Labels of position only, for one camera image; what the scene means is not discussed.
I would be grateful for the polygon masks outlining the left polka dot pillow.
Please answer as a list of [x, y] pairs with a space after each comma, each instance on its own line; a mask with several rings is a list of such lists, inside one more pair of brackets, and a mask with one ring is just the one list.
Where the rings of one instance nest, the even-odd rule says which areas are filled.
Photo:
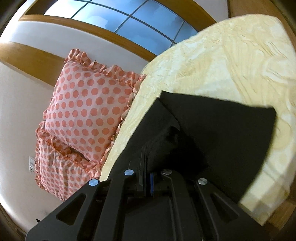
[[65, 201], [87, 181], [100, 177], [102, 165], [47, 132], [45, 121], [39, 123], [36, 139], [35, 180], [46, 192]]

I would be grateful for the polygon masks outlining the polka dot pillow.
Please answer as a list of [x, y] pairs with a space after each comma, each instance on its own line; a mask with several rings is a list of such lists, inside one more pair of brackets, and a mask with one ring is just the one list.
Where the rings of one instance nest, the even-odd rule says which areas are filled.
[[46, 192], [65, 201], [87, 181], [100, 177], [102, 165], [47, 132], [45, 121], [39, 123], [36, 139], [35, 180]]
[[71, 50], [44, 112], [47, 132], [103, 165], [144, 79]]

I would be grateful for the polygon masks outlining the wooden framed window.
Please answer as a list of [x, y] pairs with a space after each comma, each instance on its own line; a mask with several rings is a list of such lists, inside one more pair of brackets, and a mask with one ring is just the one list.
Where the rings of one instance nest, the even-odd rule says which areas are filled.
[[215, 22], [195, 1], [1, 1], [1, 62], [50, 85], [71, 49], [140, 72]]

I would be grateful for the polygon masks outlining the white wall switch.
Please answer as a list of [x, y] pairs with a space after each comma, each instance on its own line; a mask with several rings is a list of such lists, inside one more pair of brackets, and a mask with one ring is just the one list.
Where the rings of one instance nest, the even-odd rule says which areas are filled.
[[29, 156], [29, 172], [35, 173], [35, 159], [31, 156]]

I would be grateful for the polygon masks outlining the black pants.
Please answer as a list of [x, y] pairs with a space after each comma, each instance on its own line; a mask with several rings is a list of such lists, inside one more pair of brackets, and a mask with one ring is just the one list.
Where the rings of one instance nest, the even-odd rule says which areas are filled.
[[[207, 179], [237, 206], [261, 169], [273, 137], [276, 111], [237, 102], [162, 92], [117, 158], [109, 179], [127, 157], [145, 148], [150, 175], [169, 170], [177, 177]], [[168, 198], [144, 197], [148, 240], [170, 233]]]

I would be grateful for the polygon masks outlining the cream patterned bed sheet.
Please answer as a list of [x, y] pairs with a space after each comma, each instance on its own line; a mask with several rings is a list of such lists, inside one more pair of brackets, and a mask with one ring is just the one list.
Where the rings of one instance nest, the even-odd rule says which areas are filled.
[[240, 206], [263, 225], [287, 199], [295, 176], [295, 50], [279, 19], [244, 15], [218, 22], [166, 50], [146, 75], [104, 164], [100, 180], [162, 91], [273, 106], [278, 119], [262, 170]]

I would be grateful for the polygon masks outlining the right polka dot pillow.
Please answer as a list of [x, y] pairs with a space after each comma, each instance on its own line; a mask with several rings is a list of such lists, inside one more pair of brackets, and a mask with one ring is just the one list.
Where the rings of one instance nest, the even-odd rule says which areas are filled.
[[47, 132], [103, 165], [144, 79], [71, 50], [44, 112]]

